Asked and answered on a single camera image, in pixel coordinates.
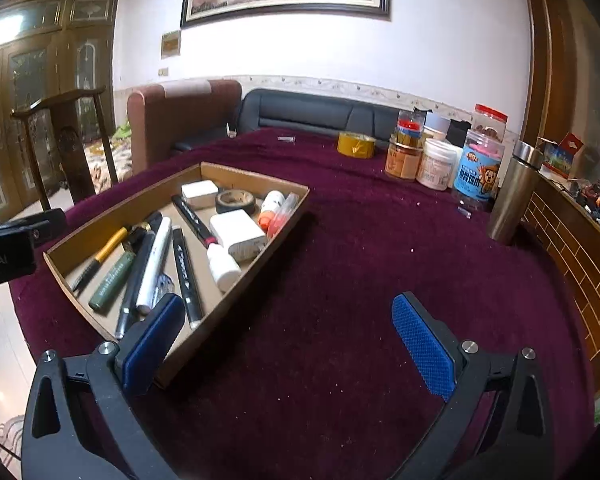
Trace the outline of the black marker pen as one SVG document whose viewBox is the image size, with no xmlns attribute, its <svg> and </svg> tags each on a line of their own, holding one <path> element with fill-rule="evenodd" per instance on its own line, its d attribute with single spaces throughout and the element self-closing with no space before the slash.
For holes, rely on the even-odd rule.
<svg viewBox="0 0 600 480">
<path fill-rule="evenodd" d="M 120 306 L 116 330 L 114 331 L 114 338 L 117 340 L 121 340 L 129 327 L 136 321 L 137 295 L 140 291 L 140 284 L 142 284 L 146 264 L 152 245 L 154 244 L 155 237 L 156 233 L 154 231 L 147 232 L 143 238 L 143 243 L 140 245 L 140 251 L 136 255 L 132 264 L 131 272 L 128 282 L 126 283 L 126 289 Z"/>
<path fill-rule="evenodd" d="M 191 330 L 196 330 L 204 318 L 204 310 L 202 310 L 202 302 L 186 240 L 183 230 L 179 226 L 172 230 L 172 244 L 176 272 L 178 272 L 178 284 L 180 284 L 181 296 L 185 304 L 188 325 Z"/>
</svg>

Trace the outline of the grey white stick pen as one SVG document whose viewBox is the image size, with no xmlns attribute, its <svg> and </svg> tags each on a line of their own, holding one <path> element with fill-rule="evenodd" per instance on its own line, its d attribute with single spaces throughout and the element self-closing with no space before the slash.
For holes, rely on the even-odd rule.
<svg viewBox="0 0 600 480">
<path fill-rule="evenodd" d="M 163 216 L 156 233 L 154 244 L 151 246 L 146 263 L 145 272 L 140 281 L 140 289 L 136 297 L 136 310 L 140 315 L 148 315 L 154 307 L 155 287 L 158 275 L 161 272 L 166 244 L 168 244 L 172 230 L 172 220 Z"/>
</svg>

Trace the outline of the white paper roll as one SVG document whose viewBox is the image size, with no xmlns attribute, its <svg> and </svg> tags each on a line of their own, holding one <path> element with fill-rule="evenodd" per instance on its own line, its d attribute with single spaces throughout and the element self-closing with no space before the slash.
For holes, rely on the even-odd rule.
<svg viewBox="0 0 600 480">
<path fill-rule="evenodd" d="M 227 292 L 242 275 L 239 264 L 220 244 L 212 243 L 207 248 L 208 265 L 215 285 L 220 292 Z"/>
</svg>

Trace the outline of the clear packet with red item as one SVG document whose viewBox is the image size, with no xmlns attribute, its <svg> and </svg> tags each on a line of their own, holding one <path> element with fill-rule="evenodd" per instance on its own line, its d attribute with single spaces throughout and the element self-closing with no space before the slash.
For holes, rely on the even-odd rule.
<svg viewBox="0 0 600 480">
<path fill-rule="evenodd" d="M 299 196 L 296 193 L 290 193 L 282 203 L 276 213 L 274 214 L 273 219 L 268 225 L 268 239 L 272 240 L 273 237 L 276 237 L 276 234 L 283 229 L 286 222 L 294 213 L 294 208 L 297 207 L 299 203 Z"/>
</svg>

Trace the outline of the black tape roll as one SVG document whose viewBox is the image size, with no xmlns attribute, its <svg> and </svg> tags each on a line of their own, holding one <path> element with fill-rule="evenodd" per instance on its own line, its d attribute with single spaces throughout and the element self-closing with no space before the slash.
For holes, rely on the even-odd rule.
<svg viewBox="0 0 600 480">
<path fill-rule="evenodd" d="M 254 195 L 240 188 L 227 188 L 215 197 L 215 210 L 218 214 L 242 210 L 246 214 L 256 211 L 257 203 Z"/>
</svg>

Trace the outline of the white eraser block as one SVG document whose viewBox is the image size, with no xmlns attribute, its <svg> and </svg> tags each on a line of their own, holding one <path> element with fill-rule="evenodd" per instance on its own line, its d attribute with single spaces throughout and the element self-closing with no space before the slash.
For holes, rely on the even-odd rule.
<svg viewBox="0 0 600 480">
<path fill-rule="evenodd" d="M 214 207 L 219 192 L 211 180 L 189 182 L 181 186 L 181 198 L 193 210 Z"/>
</svg>

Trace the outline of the red-lidded clear jar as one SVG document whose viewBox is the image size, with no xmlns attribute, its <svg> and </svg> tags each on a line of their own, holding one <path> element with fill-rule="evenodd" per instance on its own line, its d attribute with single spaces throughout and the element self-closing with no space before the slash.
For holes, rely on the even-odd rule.
<svg viewBox="0 0 600 480">
<path fill-rule="evenodd" d="M 471 119 L 471 130 L 503 142 L 508 116 L 483 104 L 476 104 Z"/>
</svg>

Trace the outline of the dark wooden chair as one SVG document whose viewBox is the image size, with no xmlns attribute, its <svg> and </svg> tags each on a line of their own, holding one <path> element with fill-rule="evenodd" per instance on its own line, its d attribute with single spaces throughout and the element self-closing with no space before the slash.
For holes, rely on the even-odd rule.
<svg viewBox="0 0 600 480">
<path fill-rule="evenodd" d="M 102 141 L 102 148 L 104 149 L 109 171 L 110 183 L 112 186 L 115 186 L 119 182 L 116 166 L 114 166 L 114 156 L 112 156 L 104 108 L 102 107 L 102 99 L 100 98 L 105 90 L 105 87 L 98 87 L 95 89 L 73 89 L 58 94 L 57 96 L 38 100 L 22 110 L 13 110 L 10 113 L 12 119 L 20 120 L 20 122 L 23 123 L 26 151 L 35 188 L 38 191 L 38 197 L 40 198 L 42 211 L 50 210 L 50 200 L 46 195 L 46 189 L 40 167 L 38 166 L 38 159 L 35 155 L 31 128 L 29 125 L 29 119 L 34 114 L 42 112 L 42 110 L 48 110 L 50 112 L 52 133 L 59 154 L 61 169 L 66 176 L 73 203 L 82 202 L 82 200 L 95 194 L 91 171 L 88 169 L 80 136 L 80 122 L 78 112 L 76 111 L 76 102 L 78 102 L 79 99 L 91 98 L 93 100 L 99 136 Z"/>
</svg>

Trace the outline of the orange labelled jar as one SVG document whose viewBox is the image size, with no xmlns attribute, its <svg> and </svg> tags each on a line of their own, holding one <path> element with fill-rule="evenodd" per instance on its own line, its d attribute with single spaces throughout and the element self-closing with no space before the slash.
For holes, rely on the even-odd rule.
<svg viewBox="0 0 600 480">
<path fill-rule="evenodd" d="M 421 159 L 421 148 L 400 143 L 392 136 L 388 145 L 385 174 L 404 181 L 414 181 Z"/>
</svg>

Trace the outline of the clear ballpoint pen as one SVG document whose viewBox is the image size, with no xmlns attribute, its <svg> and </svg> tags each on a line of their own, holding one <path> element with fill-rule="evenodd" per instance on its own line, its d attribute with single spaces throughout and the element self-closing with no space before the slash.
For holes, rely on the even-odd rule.
<svg viewBox="0 0 600 480">
<path fill-rule="evenodd" d="M 165 294 L 174 292 L 174 283 L 172 278 L 166 273 L 161 273 L 156 279 L 154 294 L 151 299 L 151 309 L 153 309 Z"/>
</svg>

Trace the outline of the green cylindrical lighter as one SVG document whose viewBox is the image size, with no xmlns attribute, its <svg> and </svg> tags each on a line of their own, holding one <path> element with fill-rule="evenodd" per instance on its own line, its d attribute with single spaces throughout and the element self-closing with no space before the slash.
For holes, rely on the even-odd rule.
<svg viewBox="0 0 600 480">
<path fill-rule="evenodd" d="M 128 278 L 134 260 L 134 252 L 124 252 L 111 267 L 88 300 L 88 305 L 95 312 L 105 312 L 112 305 Z"/>
</svg>

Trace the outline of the black red-tipped marker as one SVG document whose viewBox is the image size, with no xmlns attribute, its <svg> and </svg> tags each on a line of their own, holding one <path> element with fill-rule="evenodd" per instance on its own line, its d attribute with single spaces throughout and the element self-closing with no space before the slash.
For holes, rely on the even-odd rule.
<svg viewBox="0 0 600 480">
<path fill-rule="evenodd" d="M 183 220 L 189 226 L 201 244 L 204 245 L 205 248 L 208 248 L 212 244 L 216 244 L 218 240 L 209 230 L 208 226 L 204 224 L 201 218 L 198 217 L 198 214 L 193 210 L 185 200 L 181 198 L 179 195 L 172 195 L 171 202 L 175 206 L 178 213 L 181 215 Z"/>
</svg>

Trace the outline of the white orange-capped glue bottle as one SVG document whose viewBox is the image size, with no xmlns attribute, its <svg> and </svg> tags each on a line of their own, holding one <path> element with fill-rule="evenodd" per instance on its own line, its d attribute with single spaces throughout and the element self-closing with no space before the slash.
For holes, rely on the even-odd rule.
<svg viewBox="0 0 600 480">
<path fill-rule="evenodd" d="M 265 199 L 261 204 L 260 214 L 257 220 L 258 225 L 263 232 L 268 232 L 268 227 L 284 201 L 285 195 L 282 192 L 273 190 L 266 194 Z"/>
</svg>

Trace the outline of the white power adapter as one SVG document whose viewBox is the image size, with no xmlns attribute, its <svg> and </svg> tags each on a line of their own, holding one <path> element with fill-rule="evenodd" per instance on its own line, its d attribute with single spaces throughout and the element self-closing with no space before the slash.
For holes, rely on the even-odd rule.
<svg viewBox="0 0 600 480">
<path fill-rule="evenodd" d="M 243 210 L 215 214 L 209 226 L 218 243 L 237 262 L 256 258 L 268 241 L 257 222 Z"/>
</svg>

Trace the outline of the gold black pen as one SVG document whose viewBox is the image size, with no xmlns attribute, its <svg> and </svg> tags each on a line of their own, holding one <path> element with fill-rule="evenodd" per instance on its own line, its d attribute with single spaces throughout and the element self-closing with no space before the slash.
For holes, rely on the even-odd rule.
<svg viewBox="0 0 600 480">
<path fill-rule="evenodd" d="M 111 255 L 119 244 L 125 241 L 125 239 L 129 236 L 130 229 L 127 226 L 122 226 L 122 228 L 118 229 L 114 232 L 114 235 L 107 240 L 107 243 L 99 249 L 98 252 L 91 258 L 88 265 L 83 269 L 82 273 L 76 278 L 76 280 L 71 285 L 71 291 L 75 295 L 79 295 L 82 290 L 86 287 L 86 285 L 91 281 L 92 278 L 96 275 L 102 263 Z"/>
</svg>

